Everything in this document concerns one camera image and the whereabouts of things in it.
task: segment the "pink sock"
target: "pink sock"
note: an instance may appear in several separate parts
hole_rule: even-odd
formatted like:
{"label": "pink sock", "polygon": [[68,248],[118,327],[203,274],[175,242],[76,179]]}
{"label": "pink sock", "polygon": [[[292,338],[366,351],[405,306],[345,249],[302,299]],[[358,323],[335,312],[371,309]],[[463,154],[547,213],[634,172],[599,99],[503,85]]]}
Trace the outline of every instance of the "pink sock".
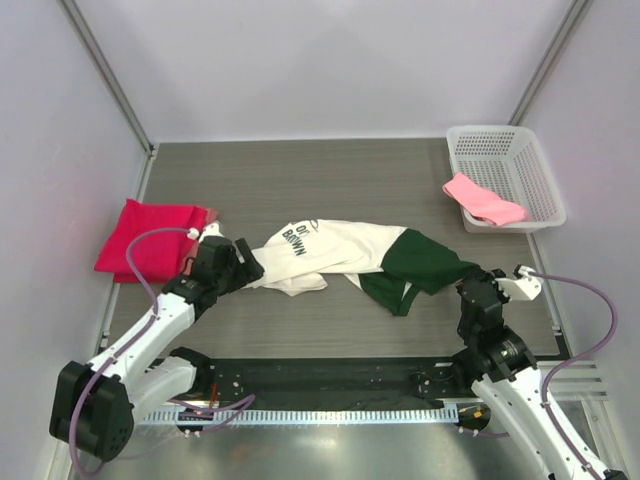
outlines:
{"label": "pink sock", "polygon": [[507,223],[522,222],[528,216],[520,205],[501,199],[491,190],[482,188],[463,173],[442,187],[444,193],[458,201],[471,215],[498,227]]}

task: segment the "cable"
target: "cable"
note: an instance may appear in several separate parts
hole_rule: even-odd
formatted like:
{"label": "cable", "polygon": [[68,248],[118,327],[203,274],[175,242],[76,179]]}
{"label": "cable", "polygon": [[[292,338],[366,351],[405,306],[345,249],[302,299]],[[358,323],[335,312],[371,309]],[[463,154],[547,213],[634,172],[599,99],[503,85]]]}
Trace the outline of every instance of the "cable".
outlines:
{"label": "cable", "polygon": [[[82,477],[83,479],[88,480],[88,479],[94,478],[96,475],[98,475],[98,473],[100,473],[100,471],[104,467],[105,462],[100,462],[100,465],[98,465],[98,467],[92,472],[89,472],[89,471],[85,470],[84,467],[82,466],[82,464],[80,463],[80,458],[78,456],[78,449],[77,449],[77,430],[78,430],[78,420],[80,418],[80,413],[82,411],[82,407],[84,406],[84,403],[87,400],[87,397],[89,396],[89,393],[91,392],[91,389],[95,386],[95,384],[100,379],[100,377],[105,372],[105,370],[107,368],[109,368],[109,366],[112,365],[114,362],[116,362],[118,360],[118,358],[120,356],[122,356],[122,354],[124,354],[124,352],[126,352],[132,345],[134,345],[138,340],[140,340],[140,338],[142,338],[142,336],[144,336],[145,333],[147,333],[147,331],[154,324],[154,322],[156,320],[156,317],[158,315],[158,311],[159,311],[158,297],[154,293],[154,291],[151,288],[151,285],[149,284],[149,282],[147,282],[145,280],[144,276],[142,275],[140,270],[138,270],[138,267],[136,267],[136,264],[133,261],[133,257],[132,257],[133,247],[135,247],[138,244],[139,241],[141,241],[141,240],[143,240],[143,239],[145,239],[145,238],[147,238],[147,237],[149,237],[151,235],[156,235],[156,234],[159,234],[159,233],[182,233],[182,234],[188,234],[189,232],[190,231],[188,229],[186,229],[186,228],[175,228],[175,227],[157,228],[155,230],[150,230],[148,232],[145,232],[145,233],[142,233],[142,234],[138,235],[129,244],[129,246],[127,247],[127,251],[126,251],[127,263],[129,264],[129,267],[131,268],[131,271],[133,272],[133,274],[136,276],[136,278],[138,279],[138,281],[140,282],[142,287],[145,289],[145,291],[147,292],[147,294],[151,298],[151,303],[152,303],[151,309],[153,311],[153,314],[149,317],[149,320],[147,321],[147,323],[145,323],[144,326],[133,337],[131,337],[131,339],[129,341],[127,341],[122,347],[120,347],[120,349],[118,349],[113,354],[113,356],[108,358],[104,362],[104,364],[102,366],[100,366],[100,368],[98,368],[98,370],[93,374],[93,376],[89,379],[89,381],[85,385],[84,389],[80,393],[80,396],[78,397],[78,401],[76,402],[75,407],[73,408],[73,412],[71,414],[71,422],[69,424],[69,452],[70,452],[70,455],[71,455],[71,463],[73,464],[73,467],[78,472],[78,475],[80,475],[80,477]],[[247,408],[251,404],[251,402],[253,401],[253,398],[250,401],[248,400],[250,397],[251,396],[246,397],[245,399],[240,401],[240,402],[242,402],[242,401],[247,402],[245,404],[246,405],[245,408]],[[194,410],[202,410],[200,407],[197,407],[195,405],[190,406],[189,408],[192,408]],[[222,407],[222,409],[220,409],[220,410],[229,410],[230,408],[231,407]],[[206,410],[209,411],[209,412],[220,411],[218,409],[206,409]]]}
{"label": "cable", "polygon": [[[235,412],[233,415],[231,415],[229,418],[227,418],[223,422],[220,422],[217,425],[214,425],[212,427],[209,427],[207,429],[202,430],[202,432],[200,432],[200,436],[208,435],[208,434],[213,433],[213,432],[217,432],[218,430],[226,427],[229,423],[231,423],[236,418],[238,418],[242,414],[242,412],[244,412],[247,408],[249,408],[251,406],[251,404],[253,403],[253,401],[255,400],[255,398],[256,398],[255,395],[249,395],[248,397],[245,397],[244,399],[240,400],[239,402],[236,402],[236,404],[234,404],[234,405],[237,405],[238,403],[243,403],[243,405],[240,407],[240,409],[238,409],[237,412]],[[222,408],[225,409],[225,410],[228,410],[231,407],[232,406],[222,407]],[[215,410],[217,412],[220,411],[220,409],[215,409],[215,408],[212,408],[210,410]],[[160,448],[160,447],[166,445],[167,443],[172,442],[172,441],[174,441],[174,440],[176,440],[178,438],[185,438],[185,437],[182,436],[182,435],[174,435],[174,436],[171,436],[171,437],[167,437],[167,438],[165,438],[164,440],[162,440],[161,442],[157,443],[156,445],[154,445],[149,450],[146,450],[143,453],[139,453],[139,454],[136,454],[136,455],[130,455],[130,456],[127,456],[127,457],[119,456],[118,460],[122,460],[122,461],[138,460],[138,459],[140,459],[142,457],[146,457],[150,453],[155,452],[158,448]]]}
{"label": "cable", "polygon": [[473,430],[471,428],[467,428],[467,427],[463,427],[463,426],[459,426],[456,425],[458,427],[458,432],[459,433],[469,433],[471,435],[473,435],[474,437],[482,437],[482,438],[506,438],[509,436],[509,434],[507,432],[504,433],[491,433],[491,432],[485,432],[483,430]]}
{"label": "cable", "polygon": [[578,447],[576,447],[573,444],[573,442],[571,441],[567,433],[562,428],[562,425],[560,425],[560,422],[558,421],[557,417],[553,413],[551,405],[549,404],[549,383],[551,383],[551,380],[553,379],[554,375],[556,375],[560,370],[568,367],[569,365],[574,364],[579,360],[583,360],[585,358],[591,357],[593,354],[597,353],[599,350],[601,350],[605,345],[607,345],[611,341],[611,339],[616,333],[616,330],[618,329],[618,311],[616,309],[615,304],[606,293],[604,293],[599,288],[587,282],[583,282],[583,281],[576,280],[573,278],[568,278],[568,277],[548,275],[546,273],[529,272],[529,274],[531,276],[544,278],[546,280],[556,280],[558,282],[570,283],[572,285],[578,285],[579,287],[586,288],[587,290],[592,291],[593,293],[598,295],[600,298],[602,298],[606,302],[607,306],[609,307],[609,310],[611,311],[611,326],[609,327],[609,331],[604,336],[604,338],[600,340],[598,343],[596,343],[590,349],[582,352],[579,355],[576,355],[575,357],[569,358],[568,360],[565,360],[564,362],[561,362],[560,364],[553,367],[545,377],[544,381],[542,382],[542,388],[540,390],[544,409],[549,415],[549,418],[551,419],[551,423],[553,423],[554,427],[556,427],[556,430],[558,430],[560,437],[562,437],[562,439],[567,444],[569,449],[573,452],[573,454],[580,461],[580,463],[582,463],[582,466],[587,469],[587,471],[591,474],[591,476],[595,480],[602,480],[602,477],[600,476],[600,474],[595,471],[595,469],[591,466],[589,461],[582,455],[582,452],[580,452]]}

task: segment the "plastic basket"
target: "plastic basket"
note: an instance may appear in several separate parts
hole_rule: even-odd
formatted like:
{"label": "plastic basket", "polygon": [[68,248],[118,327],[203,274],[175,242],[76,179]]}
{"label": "plastic basket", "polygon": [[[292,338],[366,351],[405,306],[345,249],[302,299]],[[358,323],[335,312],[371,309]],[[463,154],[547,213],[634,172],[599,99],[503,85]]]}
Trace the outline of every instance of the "plastic basket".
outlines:
{"label": "plastic basket", "polygon": [[542,148],[528,128],[454,127],[447,132],[447,143],[454,174],[464,173],[476,184],[529,212],[524,222],[496,227],[462,208],[468,232],[531,233],[562,225],[567,219]]}

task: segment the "pink cloth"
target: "pink cloth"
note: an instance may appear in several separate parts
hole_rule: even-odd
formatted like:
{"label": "pink cloth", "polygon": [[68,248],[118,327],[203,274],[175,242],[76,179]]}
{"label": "pink cloth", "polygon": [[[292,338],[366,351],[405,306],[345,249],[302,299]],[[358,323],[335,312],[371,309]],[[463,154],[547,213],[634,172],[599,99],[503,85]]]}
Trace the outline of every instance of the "pink cloth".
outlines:
{"label": "pink cloth", "polygon": [[[146,205],[128,199],[115,230],[103,246],[94,269],[113,273],[114,283],[135,283],[126,260],[129,243],[139,234],[162,227],[202,228],[215,220],[215,210],[191,205]],[[178,233],[147,237],[133,253],[136,266],[150,282],[164,283],[180,272],[197,242]]]}
{"label": "pink cloth", "polygon": [[456,173],[442,189],[471,215],[491,225],[501,227],[508,223],[522,222],[528,217],[527,211],[522,206],[501,199],[491,190],[473,183],[463,173]]}

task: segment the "black bracket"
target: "black bracket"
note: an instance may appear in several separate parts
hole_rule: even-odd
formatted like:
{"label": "black bracket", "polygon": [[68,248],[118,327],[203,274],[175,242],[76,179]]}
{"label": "black bracket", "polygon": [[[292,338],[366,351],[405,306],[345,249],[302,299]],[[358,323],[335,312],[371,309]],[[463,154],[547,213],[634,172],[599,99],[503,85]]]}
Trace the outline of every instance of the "black bracket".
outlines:
{"label": "black bracket", "polygon": [[[49,424],[49,433],[55,438],[69,442],[73,409],[93,374],[90,365],[69,362],[58,375]],[[113,460],[131,438],[132,410],[120,378],[100,378],[82,406],[77,425],[77,447],[105,462]]]}

